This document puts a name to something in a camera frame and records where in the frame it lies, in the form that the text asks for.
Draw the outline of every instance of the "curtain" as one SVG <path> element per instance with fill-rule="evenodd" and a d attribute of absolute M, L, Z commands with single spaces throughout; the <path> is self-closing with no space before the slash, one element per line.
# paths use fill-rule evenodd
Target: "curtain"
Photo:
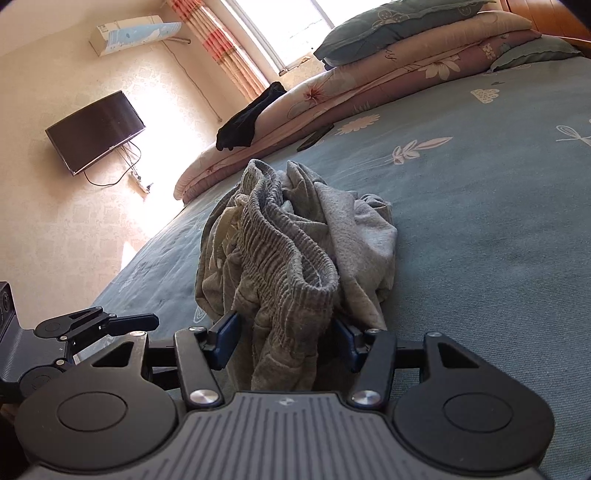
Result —
<path fill-rule="evenodd" d="M 249 101 L 268 86 L 251 58 L 203 0 L 168 0 L 212 58 Z"/>

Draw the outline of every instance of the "window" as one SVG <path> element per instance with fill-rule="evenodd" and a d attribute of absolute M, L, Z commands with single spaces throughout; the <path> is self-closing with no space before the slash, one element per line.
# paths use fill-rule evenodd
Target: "window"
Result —
<path fill-rule="evenodd" d="M 285 70 L 337 25 L 385 0 L 226 0 L 277 70 Z"/>

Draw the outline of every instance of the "wooden furniture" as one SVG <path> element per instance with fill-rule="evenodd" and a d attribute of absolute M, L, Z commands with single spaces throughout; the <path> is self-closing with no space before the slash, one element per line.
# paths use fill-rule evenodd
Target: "wooden furniture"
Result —
<path fill-rule="evenodd" d="M 561 37 L 591 53 L 591 31 L 560 0 L 497 0 L 503 10 L 529 18 L 532 28 L 546 35 Z"/>

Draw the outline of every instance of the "pillow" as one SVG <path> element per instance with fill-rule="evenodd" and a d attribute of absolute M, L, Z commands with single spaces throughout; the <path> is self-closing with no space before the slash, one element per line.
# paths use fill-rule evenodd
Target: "pillow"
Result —
<path fill-rule="evenodd" d="M 364 59 L 392 43 L 473 17 L 489 0 L 396 0 L 335 27 L 314 52 L 329 66 Z"/>
<path fill-rule="evenodd" d="M 542 35 L 505 52 L 492 63 L 488 71 L 510 69 L 535 61 L 564 60 L 577 55 L 581 55 L 581 52 L 562 38 Z"/>

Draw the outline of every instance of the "wall-mounted tv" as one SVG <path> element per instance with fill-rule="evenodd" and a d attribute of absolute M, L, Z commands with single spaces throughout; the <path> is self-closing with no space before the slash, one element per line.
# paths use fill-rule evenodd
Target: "wall-mounted tv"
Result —
<path fill-rule="evenodd" d="M 45 130 L 66 166 L 76 175 L 145 129 L 125 94 L 115 92 Z"/>

